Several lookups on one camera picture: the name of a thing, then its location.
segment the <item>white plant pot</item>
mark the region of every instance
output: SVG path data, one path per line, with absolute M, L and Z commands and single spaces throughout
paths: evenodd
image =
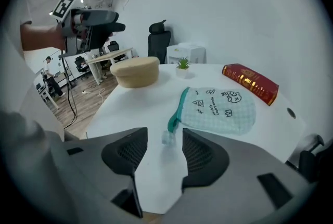
M 176 75 L 181 79 L 185 79 L 188 73 L 188 69 L 176 68 Z

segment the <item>tan round box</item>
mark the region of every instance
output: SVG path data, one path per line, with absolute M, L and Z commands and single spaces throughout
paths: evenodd
M 112 65 L 110 71 L 118 84 L 125 88 L 152 85 L 159 75 L 160 60 L 156 57 L 137 57 Z

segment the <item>round white table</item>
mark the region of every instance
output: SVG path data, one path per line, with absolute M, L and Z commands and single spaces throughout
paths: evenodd
M 182 179 L 187 163 L 182 152 L 182 129 L 179 124 L 176 146 L 161 142 L 170 117 L 175 113 L 186 87 L 217 89 L 243 88 L 222 75 L 223 65 L 193 64 L 188 79 L 176 77 L 176 65 L 160 65 L 156 83 L 140 89 L 117 86 L 101 105 L 87 128 L 88 138 L 109 135 L 131 128 L 148 128 L 148 148 L 135 172 L 139 202 L 143 211 L 164 214 L 181 196 Z M 282 162 L 296 148 L 305 124 L 291 103 L 278 92 L 275 102 L 267 106 L 253 95 L 257 118 L 251 131 L 237 136 L 223 136 L 255 144 Z M 293 109 L 296 119 L 287 112 Z

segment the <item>green strap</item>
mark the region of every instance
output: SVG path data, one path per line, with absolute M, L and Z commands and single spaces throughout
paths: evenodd
M 182 92 L 181 99 L 180 99 L 179 104 L 178 104 L 178 108 L 177 108 L 176 112 L 172 115 L 172 117 L 170 118 L 170 120 L 168 122 L 168 131 L 171 132 L 171 133 L 173 133 L 173 130 L 177 126 L 177 123 L 181 120 L 183 105 L 184 105 L 185 97 L 186 97 L 186 94 L 187 94 L 188 90 L 189 90 L 189 87 L 187 87 Z

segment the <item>succulent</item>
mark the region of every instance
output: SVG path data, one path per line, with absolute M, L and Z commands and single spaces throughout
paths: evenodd
M 178 62 L 178 66 L 177 68 L 180 68 L 180 69 L 188 69 L 189 68 L 189 61 L 187 59 L 187 57 L 182 57 L 179 62 Z

